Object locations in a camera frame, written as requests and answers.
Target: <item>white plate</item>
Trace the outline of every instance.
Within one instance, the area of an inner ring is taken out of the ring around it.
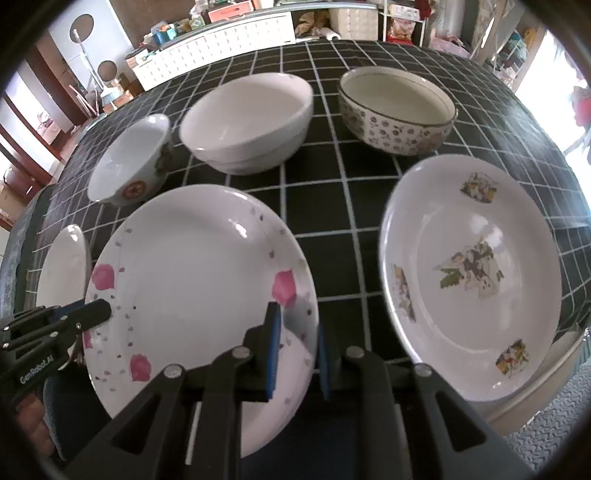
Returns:
[[[388,310],[414,362],[467,400],[516,391],[558,324],[561,279],[538,207],[502,170],[441,155],[398,182],[382,223]]]
[[[92,273],[86,301],[113,318],[85,335],[93,385],[117,415],[166,365],[190,369],[241,345],[283,308],[277,386],[244,404],[242,454],[263,447],[296,412],[316,355],[318,308],[304,255],[281,219],[227,187],[193,185],[159,195],[117,229]]]
[[[90,277],[90,252],[77,225],[58,233],[51,244],[37,287],[37,306],[65,306],[83,299]]]

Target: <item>storage box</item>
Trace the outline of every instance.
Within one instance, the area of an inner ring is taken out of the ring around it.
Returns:
[[[421,20],[421,12],[413,7],[405,7],[404,5],[391,4],[388,8],[390,15],[398,18],[405,18],[406,20]]]
[[[219,7],[214,7],[214,9],[207,12],[207,16],[209,17],[209,21],[213,23],[218,20],[224,20],[225,18],[244,15],[253,10],[254,8],[252,7],[250,0],[246,0],[245,2],[237,2],[235,4],[226,3]]]
[[[367,8],[331,8],[330,28],[343,40],[377,40],[378,11]]]

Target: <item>tablecloth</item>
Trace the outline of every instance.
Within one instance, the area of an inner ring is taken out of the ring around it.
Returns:
[[[556,338],[584,323],[591,299],[591,212],[560,150],[514,94],[477,64],[434,50],[369,41],[324,41],[237,55],[179,75],[97,124],[54,190],[28,268],[25,305],[35,303],[43,260],[62,228],[80,225],[96,261],[135,210],[90,203],[86,188],[97,161],[126,127],[149,113],[164,113],[174,125],[174,151],[161,191],[217,183],[265,202],[297,238],[314,278],[320,315],[337,319],[340,341],[392,362],[406,360],[382,298],[378,235],[389,194],[422,157],[394,157],[359,142],[343,124],[337,102],[339,77],[374,64],[419,74],[450,95],[459,116],[436,153],[473,155],[520,183],[540,208],[560,253],[563,296]],[[178,138],[183,115],[206,92],[260,72],[293,73],[312,86],[314,116],[305,143],[281,167],[252,176],[226,175],[196,160]]]

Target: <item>bowl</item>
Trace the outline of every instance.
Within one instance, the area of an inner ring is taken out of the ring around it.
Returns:
[[[147,200],[164,183],[171,149],[168,117],[142,118],[103,153],[90,178],[88,198],[117,207]]]
[[[395,155],[436,150],[452,131],[457,109],[434,83],[403,70],[363,67],[345,73],[339,108],[353,135]]]
[[[179,135],[197,157],[224,173],[250,174],[290,158],[306,137],[313,91],[286,73],[260,73],[204,95]]]

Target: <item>floral bowl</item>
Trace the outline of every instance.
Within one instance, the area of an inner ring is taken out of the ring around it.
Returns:
[[[434,83],[389,67],[345,73],[339,81],[339,108],[357,138],[395,155],[436,150],[457,117],[452,99]]]

